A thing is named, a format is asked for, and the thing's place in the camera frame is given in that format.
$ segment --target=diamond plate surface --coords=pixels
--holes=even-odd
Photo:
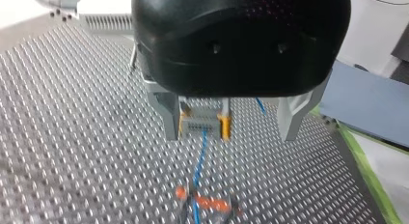
[[[1,223],[175,220],[202,139],[164,140],[130,54],[67,24],[0,55]],[[235,193],[232,223],[383,223],[324,123],[307,117],[284,143],[266,109],[232,100],[232,140],[209,138],[202,195]]]

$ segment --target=orange clip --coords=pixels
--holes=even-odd
[[[176,195],[180,200],[187,198],[186,190],[182,186],[177,187]],[[198,195],[195,196],[195,199],[202,209],[215,209],[220,212],[229,212],[232,209],[229,203],[221,199],[206,198]]]

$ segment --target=blue wire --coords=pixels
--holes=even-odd
[[[201,224],[201,218],[199,217],[199,205],[195,199],[192,200],[193,203],[193,219],[195,224]]]
[[[262,105],[262,102],[259,98],[256,98],[257,103],[259,104],[259,108],[261,109],[262,114],[265,115],[265,109],[264,106]]]
[[[204,141],[202,143],[202,151],[201,151],[201,155],[199,156],[198,165],[196,166],[196,172],[195,172],[195,176],[193,178],[193,184],[195,184],[195,186],[199,186],[199,178],[201,177],[202,165],[203,165],[203,162],[204,162],[204,159],[205,159],[205,149],[207,147],[207,144],[206,144],[206,130],[204,130],[203,136],[204,136]]]
[[[196,166],[195,176],[193,177],[193,184],[195,185],[195,187],[199,186],[199,178],[201,177],[201,171],[202,171],[202,167],[203,167],[203,163],[205,159],[205,149],[207,147],[206,130],[204,130],[203,134],[204,134],[204,141],[202,143],[202,151],[201,151],[201,155],[199,156],[198,165]],[[199,206],[195,198],[193,198],[192,200],[192,205],[193,205],[193,217],[195,219],[195,224],[201,224],[201,219],[199,217]]]

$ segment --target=orange connector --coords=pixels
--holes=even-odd
[[[183,186],[177,187],[176,195],[180,200],[187,199],[186,189]],[[206,198],[195,195],[195,200],[202,209],[215,209],[220,212],[229,212],[232,210],[229,203],[221,199]]]
[[[222,137],[223,137],[223,139],[224,140],[230,140],[232,117],[222,116],[221,114],[218,114],[217,118],[222,123]]]

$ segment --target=green edge strip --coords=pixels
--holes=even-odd
[[[375,173],[373,173],[372,169],[370,168],[364,151],[361,149],[361,146],[355,140],[354,136],[348,132],[348,130],[348,127],[340,124],[339,131],[347,143],[349,150],[352,152],[352,155],[357,162],[358,169],[367,183],[369,192],[372,194],[373,199],[381,210],[385,221],[388,224],[401,224],[402,222],[397,216],[394,205],[391,203],[391,200],[389,200],[389,197],[383,189],[382,184],[379,182]]]
[[[313,108],[313,110],[310,111],[310,114],[319,116],[319,105]]]

